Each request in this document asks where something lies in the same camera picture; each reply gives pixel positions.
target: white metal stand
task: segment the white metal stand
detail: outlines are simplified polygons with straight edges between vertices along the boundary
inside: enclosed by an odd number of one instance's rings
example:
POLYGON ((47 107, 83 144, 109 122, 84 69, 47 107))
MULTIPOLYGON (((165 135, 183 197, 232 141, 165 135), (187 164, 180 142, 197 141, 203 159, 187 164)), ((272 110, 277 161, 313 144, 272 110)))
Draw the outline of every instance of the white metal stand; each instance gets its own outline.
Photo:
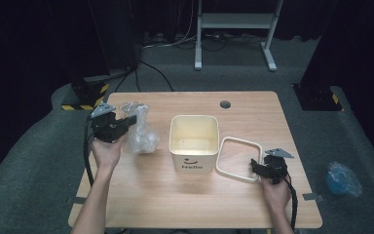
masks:
POLYGON ((197 20, 196 57, 194 68, 201 70, 202 64, 202 29, 203 28, 265 28, 269 29, 266 42, 262 42, 263 54, 271 71, 276 71, 275 61, 270 52, 273 35, 279 20, 283 0, 278 0, 275 12, 271 14, 229 14, 202 13, 202 1, 199 0, 197 20))

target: gray carpet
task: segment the gray carpet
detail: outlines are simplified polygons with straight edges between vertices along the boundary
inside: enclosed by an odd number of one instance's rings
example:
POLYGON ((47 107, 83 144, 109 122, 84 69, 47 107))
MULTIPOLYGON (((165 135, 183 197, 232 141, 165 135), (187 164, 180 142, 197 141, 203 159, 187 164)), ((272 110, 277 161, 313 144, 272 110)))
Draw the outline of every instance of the gray carpet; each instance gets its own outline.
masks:
MULTIPOLYGON (((300 82, 316 44, 317 41, 301 42, 297 38, 274 40, 271 50, 277 72, 268 70, 256 43, 229 44, 217 52, 204 51, 202 71, 194 70, 194 50, 149 48, 142 51, 141 60, 160 69, 178 92, 276 92, 309 182, 325 198, 318 203, 323 226, 297 232, 374 233, 374 149, 343 91, 332 87, 344 111, 313 112, 301 109, 292 89, 292 84, 300 82), (363 187, 359 197, 330 193, 324 179, 331 161, 338 161, 356 173, 363 187)), ((216 49, 220 44, 205 42, 205 46, 216 49)), ((144 64, 139 65, 137 76, 141 92, 170 92, 161 74, 144 64)), ((109 82, 108 94, 114 92, 119 82, 109 82)), ((61 87, 54 93, 52 112, 19 139, 0 166, 0 233, 68 233, 71 229, 67 220, 84 171, 82 142, 84 123, 90 112, 60 109, 68 88, 61 87)), ((118 92, 138 92, 134 74, 118 92)), ((158 232, 181 231, 131 230, 131 233, 158 232)), ((221 233, 221 230, 202 232, 221 233)), ((266 233, 257 229, 251 232, 266 233)))

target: crumpled plastic bag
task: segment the crumpled plastic bag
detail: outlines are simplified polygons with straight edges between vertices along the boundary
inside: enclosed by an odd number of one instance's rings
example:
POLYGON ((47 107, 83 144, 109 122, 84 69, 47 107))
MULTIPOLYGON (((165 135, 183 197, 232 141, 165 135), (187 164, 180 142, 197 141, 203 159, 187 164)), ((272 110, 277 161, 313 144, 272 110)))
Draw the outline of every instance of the crumpled plastic bag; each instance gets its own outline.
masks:
POLYGON ((120 106, 125 116, 136 115, 136 124, 130 126, 123 150, 131 153, 152 153, 160 144, 160 136, 147 123, 149 106, 137 101, 126 102, 120 106))
POLYGON ((357 180, 355 173, 348 167, 338 163, 331 162, 329 171, 326 175, 326 184, 333 194, 354 195, 362 194, 362 186, 357 180))

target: plastic container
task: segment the plastic container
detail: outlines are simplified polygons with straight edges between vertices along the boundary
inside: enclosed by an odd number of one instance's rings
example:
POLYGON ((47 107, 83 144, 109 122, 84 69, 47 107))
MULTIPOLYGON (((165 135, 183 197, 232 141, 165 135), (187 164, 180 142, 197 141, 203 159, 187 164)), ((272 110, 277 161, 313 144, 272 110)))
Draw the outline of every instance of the plastic container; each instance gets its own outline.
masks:
POLYGON ((169 151, 180 173, 211 173, 219 151, 218 122, 208 115, 177 115, 171 120, 169 151))

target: human arm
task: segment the human arm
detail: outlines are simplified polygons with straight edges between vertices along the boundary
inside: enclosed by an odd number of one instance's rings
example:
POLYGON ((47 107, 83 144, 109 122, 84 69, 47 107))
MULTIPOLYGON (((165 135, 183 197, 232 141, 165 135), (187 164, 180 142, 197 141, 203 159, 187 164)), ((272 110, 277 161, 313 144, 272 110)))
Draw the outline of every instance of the human arm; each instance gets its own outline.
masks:
POLYGON ((124 140, 125 137, 121 136, 114 143, 106 143, 99 139, 93 141, 93 156, 97 165, 95 180, 71 233, 104 233, 109 184, 120 161, 124 140))
POLYGON ((286 205, 291 198, 286 182, 282 180, 278 184, 271 184, 268 179, 262 177, 262 184, 275 232, 277 234, 293 233, 285 212, 286 205))

